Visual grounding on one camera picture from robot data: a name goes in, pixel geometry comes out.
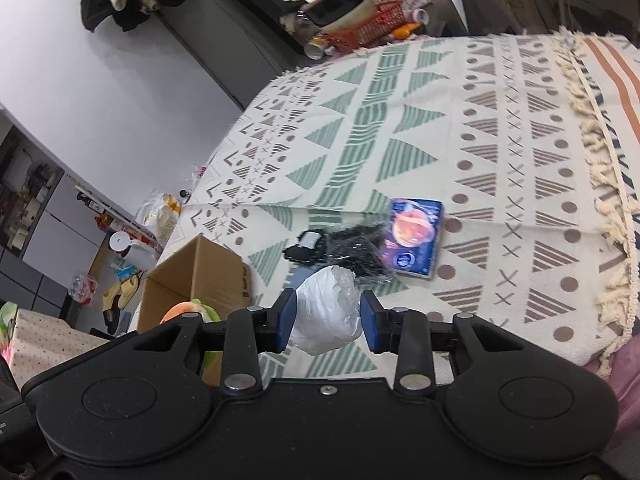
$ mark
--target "bed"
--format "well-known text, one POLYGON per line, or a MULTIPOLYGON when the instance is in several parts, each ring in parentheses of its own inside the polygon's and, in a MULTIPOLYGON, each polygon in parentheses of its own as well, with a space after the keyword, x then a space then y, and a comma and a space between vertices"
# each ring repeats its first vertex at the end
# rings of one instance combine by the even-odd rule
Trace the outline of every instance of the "bed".
MULTIPOLYGON (((373 287, 431 320, 471 312, 578 364, 632 336, 638 294, 640 54, 622 37, 418 39, 281 76, 209 160, 163 258, 196 234, 240 254, 253 303, 310 273, 282 257, 308 228, 441 200, 434 278, 373 287)), ((391 378, 364 338, 261 354, 272 377, 391 378)), ((438 382, 452 380, 437 355, 438 382)))

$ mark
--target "white label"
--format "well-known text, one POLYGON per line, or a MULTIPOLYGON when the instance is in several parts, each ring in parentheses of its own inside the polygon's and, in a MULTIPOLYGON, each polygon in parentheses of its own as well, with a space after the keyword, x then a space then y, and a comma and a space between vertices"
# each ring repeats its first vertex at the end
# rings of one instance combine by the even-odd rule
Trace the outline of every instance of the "white label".
POLYGON ((306 247, 307 249, 313 249, 316 246, 316 242, 320 238, 320 233, 308 232, 300 238, 298 247, 306 247))

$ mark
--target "beige dotted fabric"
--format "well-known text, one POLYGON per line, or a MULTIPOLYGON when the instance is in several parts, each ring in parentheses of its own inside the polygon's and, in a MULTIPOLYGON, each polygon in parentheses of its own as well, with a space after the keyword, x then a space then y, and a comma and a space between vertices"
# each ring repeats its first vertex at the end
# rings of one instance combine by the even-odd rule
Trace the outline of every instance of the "beige dotted fabric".
POLYGON ((105 341, 78 332, 62 319, 18 310, 10 342, 9 368, 19 388, 32 377, 105 341))

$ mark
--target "orange stripe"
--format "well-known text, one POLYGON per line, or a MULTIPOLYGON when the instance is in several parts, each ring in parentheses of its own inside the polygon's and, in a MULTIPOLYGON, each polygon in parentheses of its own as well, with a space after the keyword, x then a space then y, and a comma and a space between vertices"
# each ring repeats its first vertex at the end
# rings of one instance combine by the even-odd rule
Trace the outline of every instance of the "orange stripe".
POLYGON ((633 70, 631 70, 629 65, 626 63, 625 59, 622 56, 620 56, 620 53, 615 48, 613 48, 609 43, 602 40, 601 38, 599 38, 599 40, 600 40, 600 43, 602 43, 605 47, 607 47, 607 50, 611 53, 611 55, 614 58, 616 58, 616 61, 622 67, 622 70, 625 72, 626 76, 629 79, 631 79, 631 84, 634 86, 634 89, 636 90, 636 97, 640 101, 640 79, 638 79, 638 76, 636 75, 636 73, 633 70))
POLYGON ((616 73, 613 67, 609 64, 609 61, 607 61, 607 59, 602 55, 601 51, 593 41, 590 40, 590 38, 584 38, 584 42, 589 46, 601 67, 611 78, 613 83, 616 85, 616 88, 618 88, 620 103, 622 104, 622 109, 625 111, 626 119, 629 121, 631 129, 634 131, 636 139, 640 142, 640 123, 638 122, 636 111, 631 105, 631 97, 629 97, 629 92, 626 89, 625 82, 622 81, 622 78, 616 73))

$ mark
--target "cardboard box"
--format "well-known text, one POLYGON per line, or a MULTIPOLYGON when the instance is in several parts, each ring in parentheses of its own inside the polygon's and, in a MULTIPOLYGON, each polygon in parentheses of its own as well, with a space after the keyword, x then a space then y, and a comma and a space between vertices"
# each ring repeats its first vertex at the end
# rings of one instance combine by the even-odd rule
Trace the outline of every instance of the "cardboard box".
MULTIPOLYGON (((198 235, 146 275, 138 331, 157 326, 167 311, 183 301, 200 300, 225 320, 251 303, 251 270, 242 258, 198 235)), ((222 354, 204 371, 207 384, 220 383, 222 354)))

